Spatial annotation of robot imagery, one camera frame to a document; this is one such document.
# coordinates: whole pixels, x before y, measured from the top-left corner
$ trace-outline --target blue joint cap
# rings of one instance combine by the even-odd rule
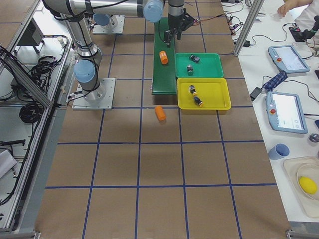
[[[95,77],[94,64],[88,60],[81,60],[73,69],[75,77],[80,83],[88,83]]]
[[[149,0],[143,9],[147,21],[158,22],[163,16],[163,2],[161,0]]]
[[[94,14],[93,15],[94,21],[100,26],[106,26],[110,23],[110,16],[107,14]]]

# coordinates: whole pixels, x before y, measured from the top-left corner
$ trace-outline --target green conveyor belt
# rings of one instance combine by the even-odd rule
[[[160,32],[163,38],[165,30],[168,30],[167,18],[162,18],[159,23],[155,23],[152,95],[176,95],[174,39],[168,48],[159,36]],[[167,54],[168,63],[166,65],[160,62],[160,51],[165,51]]]

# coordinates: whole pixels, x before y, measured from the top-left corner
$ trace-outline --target white bowl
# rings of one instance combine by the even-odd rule
[[[309,194],[306,193],[302,187],[299,184],[299,178],[300,177],[308,177],[311,178],[317,185],[317,191],[315,194]],[[303,191],[303,193],[314,200],[319,200],[319,166],[315,164],[304,164],[300,166],[300,168],[297,171],[297,182],[300,187],[300,189]]]

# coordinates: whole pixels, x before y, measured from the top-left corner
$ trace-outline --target yellow tray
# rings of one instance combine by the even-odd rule
[[[203,101],[199,107],[189,92],[189,86],[194,85],[198,97]],[[229,110],[230,97],[225,78],[178,78],[178,107],[182,110]]]

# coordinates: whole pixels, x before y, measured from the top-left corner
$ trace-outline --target orange bottle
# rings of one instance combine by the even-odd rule
[[[160,58],[160,61],[163,65],[166,65],[168,63],[168,58],[167,58],[167,55],[166,55],[166,52],[165,51],[160,51],[159,52],[159,58]]]
[[[166,119],[166,115],[165,115],[165,112],[164,112],[162,106],[156,106],[155,113],[156,113],[156,116],[158,117],[159,121]]]

